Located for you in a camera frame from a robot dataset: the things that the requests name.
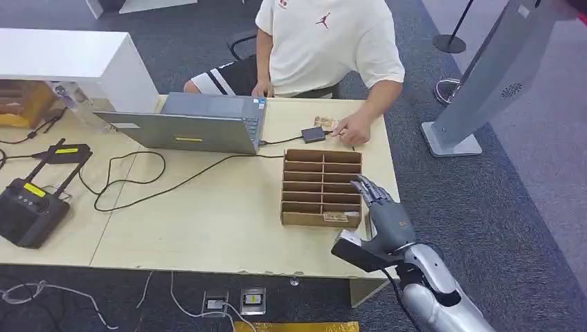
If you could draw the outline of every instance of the yellow sticker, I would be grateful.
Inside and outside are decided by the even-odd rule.
[[[39,188],[35,187],[34,185],[31,185],[30,183],[25,183],[24,189],[28,190],[29,192],[32,192],[33,194],[37,195],[38,197],[45,196],[44,191],[40,190]]]
[[[56,154],[74,154],[75,152],[78,152],[77,147],[73,147],[71,149],[59,149],[55,151]]]
[[[176,140],[185,140],[188,142],[201,142],[202,139],[201,138],[186,138],[186,137],[176,137]]]

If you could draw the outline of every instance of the yellow tape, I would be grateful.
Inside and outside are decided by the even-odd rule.
[[[176,137],[176,140],[185,140],[188,142],[201,142],[202,139],[201,138],[186,138],[186,137]]]
[[[45,196],[44,191],[40,190],[39,188],[35,187],[34,185],[31,185],[30,183],[25,183],[24,189],[28,190],[29,192],[32,192],[33,194],[37,195],[38,197]]]
[[[73,154],[75,152],[78,152],[77,147],[73,147],[71,149],[59,149],[59,150],[55,151],[56,154]]]
[[[359,332],[358,322],[348,323],[253,323],[257,332]],[[237,332],[251,332],[244,322],[235,322]]]

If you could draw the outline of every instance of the cardboard box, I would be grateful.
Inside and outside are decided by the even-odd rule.
[[[362,198],[350,181],[361,173],[361,166],[359,152],[286,150],[282,224],[357,228]]]

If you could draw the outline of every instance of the floor outlet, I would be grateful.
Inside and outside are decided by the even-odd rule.
[[[227,289],[213,289],[204,292],[204,299],[202,300],[202,313],[211,313],[203,317],[207,318],[221,318],[226,313],[226,306],[222,305],[222,302],[228,303],[228,290]]]

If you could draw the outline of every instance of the laptop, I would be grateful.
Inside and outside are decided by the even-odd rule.
[[[264,98],[170,93],[157,114],[93,113],[147,148],[256,154],[266,108]]]

